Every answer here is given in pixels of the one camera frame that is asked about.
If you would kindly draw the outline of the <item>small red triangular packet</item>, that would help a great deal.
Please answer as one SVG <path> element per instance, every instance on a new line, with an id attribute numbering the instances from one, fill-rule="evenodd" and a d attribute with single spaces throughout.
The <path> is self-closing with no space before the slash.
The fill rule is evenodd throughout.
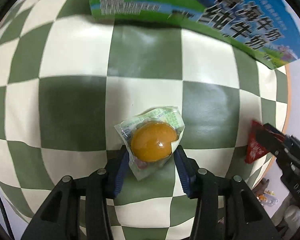
<path id="1" fill-rule="evenodd" d="M 270 123 L 262 124 L 257 120 L 250 122 L 245 162 L 251 164 L 269 152 L 276 151 L 286 136 Z"/>

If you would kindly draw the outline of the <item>packaged braised egg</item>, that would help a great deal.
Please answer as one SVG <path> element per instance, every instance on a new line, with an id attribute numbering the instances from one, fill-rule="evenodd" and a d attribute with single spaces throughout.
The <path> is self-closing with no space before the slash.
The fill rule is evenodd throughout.
<path id="1" fill-rule="evenodd" d="M 162 168 L 177 149 L 185 124 L 178 107 L 158 107 L 129 118 L 115 129 L 129 153 L 129 166 L 138 181 Z"/>

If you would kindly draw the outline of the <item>green white checkered mat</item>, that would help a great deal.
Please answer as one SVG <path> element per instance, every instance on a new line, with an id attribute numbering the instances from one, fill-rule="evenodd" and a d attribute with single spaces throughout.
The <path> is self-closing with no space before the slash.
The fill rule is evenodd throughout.
<path id="1" fill-rule="evenodd" d="M 30 222 L 59 180 L 88 176 L 122 145 L 115 126 L 175 106 L 187 155 L 254 186 L 271 155 L 244 162 L 252 119 L 282 129 L 285 68 L 269 70 L 189 30 L 98 24 L 88 0 L 19 0 L 0 25 L 0 189 Z"/>

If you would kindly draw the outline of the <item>open cardboard milk box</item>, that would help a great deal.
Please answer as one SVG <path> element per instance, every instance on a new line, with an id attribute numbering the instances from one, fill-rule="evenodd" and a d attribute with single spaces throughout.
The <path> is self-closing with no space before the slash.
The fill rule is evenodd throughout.
<path id="1" fill-rule="evenodd" d="M 89 0 L 96 19 L 175 25 L 226 42 L 270 69 L 300 59 L 283 0 Z"/>

